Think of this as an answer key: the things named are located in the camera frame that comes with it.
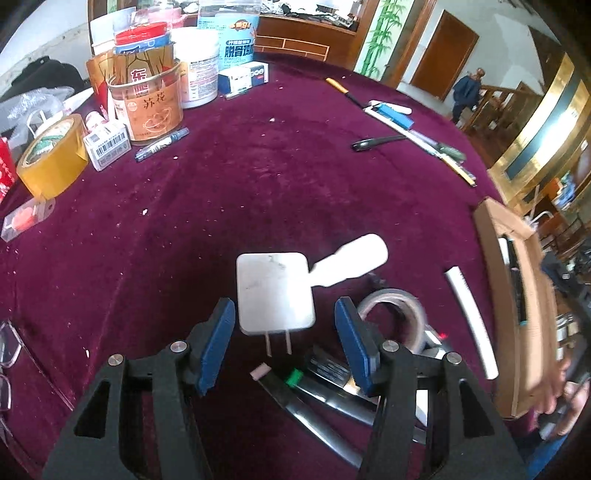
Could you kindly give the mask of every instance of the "orange handle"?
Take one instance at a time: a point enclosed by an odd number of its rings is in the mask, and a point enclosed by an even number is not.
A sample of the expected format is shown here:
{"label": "orange handle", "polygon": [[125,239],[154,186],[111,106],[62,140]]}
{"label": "orange handle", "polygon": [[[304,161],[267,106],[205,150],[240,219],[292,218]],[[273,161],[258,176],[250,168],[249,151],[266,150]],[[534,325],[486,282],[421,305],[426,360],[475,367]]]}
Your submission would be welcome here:
{"label": "orange handle", "polygon": [[326,79],[326,81],[335,87],[340,93],[349,93],[349,91],[336,80]]}

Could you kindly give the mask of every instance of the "person in dark blue clothes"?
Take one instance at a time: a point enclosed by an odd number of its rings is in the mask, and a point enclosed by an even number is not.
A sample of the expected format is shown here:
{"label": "person in dark blue clothes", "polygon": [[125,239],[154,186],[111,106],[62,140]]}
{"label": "person in dark blue clothes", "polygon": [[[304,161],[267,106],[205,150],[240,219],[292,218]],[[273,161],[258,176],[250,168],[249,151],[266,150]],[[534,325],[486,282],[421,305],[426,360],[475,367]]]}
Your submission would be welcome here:
{"label": "person in dark blue clothes", "polygon": [[452,122],[455,124],[460,121],[460,115],[464,108],[474,108],[480,101],[480,87],[481,79],[484,77],[485,71],[477,69],[476,73],[466,75],[457,81],[453,86],[453,117]]}
{"label": "person in dark blue clothes", "polygon": [[570,410],[556,426],[551,437],[546,442],[543,442],[540,431],[536,428],[528,436],[514,439],[525,462],[528,480],[533,480],[558,452],[589,398],[589,382],[585,383],[584,387],[573,397],[577,385],[567,382],[565,379],[569,366],[569,358],[565,358],[559,363],[553,377],[542,384],[544,395],[534,407],[537,414],[550,414],[556,408],[556,398],[564,394],[564,397],[569,401]]}

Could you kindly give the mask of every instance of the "open cardboard box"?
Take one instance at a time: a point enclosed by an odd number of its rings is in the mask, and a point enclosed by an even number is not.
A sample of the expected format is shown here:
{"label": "open cardboard box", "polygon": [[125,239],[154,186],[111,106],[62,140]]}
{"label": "open cardboard box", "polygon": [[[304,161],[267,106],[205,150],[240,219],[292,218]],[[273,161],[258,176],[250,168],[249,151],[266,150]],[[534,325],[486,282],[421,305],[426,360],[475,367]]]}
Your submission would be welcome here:
{"label": "open cardboard box", "polygon": [[[556,368],[556,297],[550,279],[540,270],[544,257],[532,227],[491,198],[474,212],[486,260],[496,324],[495,356],[499,377],[495,405],[504,418],[524,415],[538,398],[540,383]],[[509,269],[498,238],[513,239],[521,270],[527,323],[520,326]]]}

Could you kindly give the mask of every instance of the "brown door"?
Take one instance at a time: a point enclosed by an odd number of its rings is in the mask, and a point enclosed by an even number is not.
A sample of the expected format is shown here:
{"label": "brown door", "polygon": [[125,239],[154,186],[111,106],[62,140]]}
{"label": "brown door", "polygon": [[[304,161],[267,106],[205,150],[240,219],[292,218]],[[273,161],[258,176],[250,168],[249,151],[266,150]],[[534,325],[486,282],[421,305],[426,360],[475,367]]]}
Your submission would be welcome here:
{"label": "brown door", "polygon": [[444,10],[411,85],[443,100],[452,89],[477,41],[476,32]]}

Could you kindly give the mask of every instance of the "purple tablecloth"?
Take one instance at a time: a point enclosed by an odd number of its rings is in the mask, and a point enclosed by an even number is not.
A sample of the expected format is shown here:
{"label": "purple tablecloth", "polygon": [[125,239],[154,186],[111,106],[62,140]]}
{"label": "purple tablecloth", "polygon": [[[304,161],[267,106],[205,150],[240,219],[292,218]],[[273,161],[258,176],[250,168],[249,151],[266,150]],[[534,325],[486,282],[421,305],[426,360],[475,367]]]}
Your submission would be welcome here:
{"label": "purple tablecloth", "polygon": [[[270,62],[267,85],[186,111],[190,136],[141,164],[127,154],[103,172],[88,167],[57,198],[49,219],[1,247],[0,315],[13,319],[75,403],[109,355],[152,355],[206,320],[219,297],[236,299],[238,255],[295,251],[312,265],[374,232],[389,249],[380,275],[420,299],[428,321],[449,335],[488,388],[443,275],[454,265],[462,269],[493,337],[472,212],[485,196],[498,195],[468,139],[373,80],[307,59],[264,58]],[[478,187],[471,189],[410,142],[354,153],[352,142],[392,132],[330,87],[327,76],[361,101],[411,107],[416,129],[467,154]],[[2,215],[25,197],[20,184],[0,206]],[[334,303],[343,295],[358,302],[369,293],[364,278],[315,288],[317,321],[292,335],[294,354],[318,343],[342,355]],[[283,338],[272,344],[276,356],[283,355]],[[215,388],[196,403],[215,478],[354,478],[353,468],[251,380],[249,371],[265,359],[263,338],[247,337],[236,326]],[[15,442],[12,450],[38,473],[69,411],[25,353],[8,376],[8,425],[30,459]],[[318,411],[364,447],[367,427]]]}

